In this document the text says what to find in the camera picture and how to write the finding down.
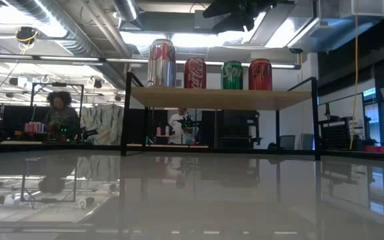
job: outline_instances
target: white shirt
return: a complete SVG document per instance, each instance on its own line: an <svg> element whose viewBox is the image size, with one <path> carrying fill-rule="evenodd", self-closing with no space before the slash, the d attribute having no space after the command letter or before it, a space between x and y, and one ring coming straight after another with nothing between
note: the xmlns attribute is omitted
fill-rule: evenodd
<svg viewBox="0 0 384 240"><path fill-rule="evenodd" d="M186 143L186 138L188 137L188 134L183 133L183 129L181 128L181 123L178 122L178 120L182 120L183 117L186 115L180 116L178 113L174 114L170 117L170 120L168 121L168 124L173 128L173 136L169 138L168 143L174 143L174 144L182 144L182 136L183 136L183 143Z"/></svg>

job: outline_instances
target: sprite logo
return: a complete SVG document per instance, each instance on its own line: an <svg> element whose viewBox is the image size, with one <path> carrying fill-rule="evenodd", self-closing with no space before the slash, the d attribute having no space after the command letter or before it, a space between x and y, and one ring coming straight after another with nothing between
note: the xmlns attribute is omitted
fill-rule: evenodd
<svg viewBox="0 0 384 240"><path fill-rule="evenodd" d="M228 65L226 67L223 68L223 77L241 77L243 74L243 70L238 68L238 67L234 67L232 65Z"/></svg>

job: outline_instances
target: coca-cola can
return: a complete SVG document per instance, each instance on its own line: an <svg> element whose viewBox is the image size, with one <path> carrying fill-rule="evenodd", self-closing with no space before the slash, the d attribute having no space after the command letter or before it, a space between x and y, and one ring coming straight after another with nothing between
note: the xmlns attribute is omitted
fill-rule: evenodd
<svg viewBox="0 0 384 240"><path fill-rule="evenodd" d="M185 88L207 87L207 64L200 57L191 57L185 63Z"/></svg>
<svg viewBox="0 0 384 240"><path fill-rule="evenodd" d="M174 87L176 82L176 49L167 39L155 40L149 50L147 86Z"/></svg>
<svg viewBox="0 0 384 240"><path fill-rule="evenodd" d="M267 59L255 59L248 68L249 90L272 90L272 66Z"/></svg>

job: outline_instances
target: soda can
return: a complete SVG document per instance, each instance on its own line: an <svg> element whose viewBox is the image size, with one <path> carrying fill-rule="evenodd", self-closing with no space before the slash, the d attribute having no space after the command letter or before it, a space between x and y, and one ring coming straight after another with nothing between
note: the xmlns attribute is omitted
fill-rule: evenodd
<svg viewBox="0 0 384 240"><path fill-rule="evenodd" d="M222 89L243 89L244 68L238 61L224 62L221 68Z"/></svg>
<svg viewBox="0 0 384 240"><path fill-rule="evenodd" d="M167 39L155 40L149 49L147 86L174 87L176 82L176 49Z"/></svg>
<svg viewBox="0 0 384 240"><path fill-rule="evenodd" d="M255 59L248 68L249 90L272 90L272 66L267 59Z"/></svg>
<svg viewBox="0 0 384 240"><path fill-rule="evenodd" d="M207 64L200 57L191 57L185 63L185 88L207 87Z"/></svg>

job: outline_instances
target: person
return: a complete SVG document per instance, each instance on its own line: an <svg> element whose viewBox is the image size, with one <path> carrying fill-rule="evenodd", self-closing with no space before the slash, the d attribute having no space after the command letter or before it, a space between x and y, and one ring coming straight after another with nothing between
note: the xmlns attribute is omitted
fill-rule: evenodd
<svg viewBox="0 0 384 240"><path fill-rule="evenodd" d="M66 91L52 92L48 94L47 101L50 102L50 110L45 116L45 124L48 132L59 129L64 125L71 131L76 131L79 126L79 118L76 110L71 107L71 94Z"/></svg>
<svg viewBox="0 0 384 240"><path fill-rule="evenodd" d="M169 124L173 128L173 136L169 138L168 144L182 144L186 141L188 134L192 133L192 129L182 127L179 120L182 120L186 116L186 108L179 108L177 113L170 117Z"/></svg>

